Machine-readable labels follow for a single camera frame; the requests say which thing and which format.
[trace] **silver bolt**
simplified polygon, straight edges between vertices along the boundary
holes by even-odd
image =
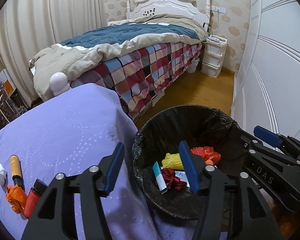
[[[205,169],[206,169],[206,171],[215,171],[216,168],[214,166],[212,166],[212,165],[207,165],[205,167]]]
[[[247,179],[249,177],[249,175],[246,172],[241,172],[240,177],[243,179]]]
[[[63,179],[64,178],[64,174],[63,173],[58,173],[56,176],[55,176],[56,179]]]
[[[91,166],[90,168],[89,168],[89,171],[90,172],[97,172],[99,170],[99,167],[98,166]]]

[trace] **beige curtain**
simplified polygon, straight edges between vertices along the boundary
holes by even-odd
[[[38,97],[29,60],[52,44],[103,26],[103,0],[6,2],[0,11],[0,58],[27,106]]]

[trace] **plaid bed skirt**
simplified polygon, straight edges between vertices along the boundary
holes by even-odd
[[[134,119],[197,58],[202,44],[159,43],[101,62],[71,82],[72,88],[95,83],[117,92]]]

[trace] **trash can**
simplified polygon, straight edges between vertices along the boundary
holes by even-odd
[[[198,197],[188,187],[162,194],[155,184],[152,166],[156,161],[161,165],[166,153],[178,153],[180,141],[186,140],[190,149],[213,146],[221,154],[218,168],[239,175],[247,153],[240,136],[237,122],[222,111],[205,106],[175,106],[153,116],[136,134],[131,156],[133,175],[149,207],[175,218],[197,220],[206,197]]]

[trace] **headboard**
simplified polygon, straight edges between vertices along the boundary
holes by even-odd
[[[210,23],[210,0],[206,2],[205,14],[193,6],[195,0],[136,0],[137,7],[131,12],[130,0],[126,0],[126,18],[135,19],[161,13],[178,14],[196,20],[207,30]]]

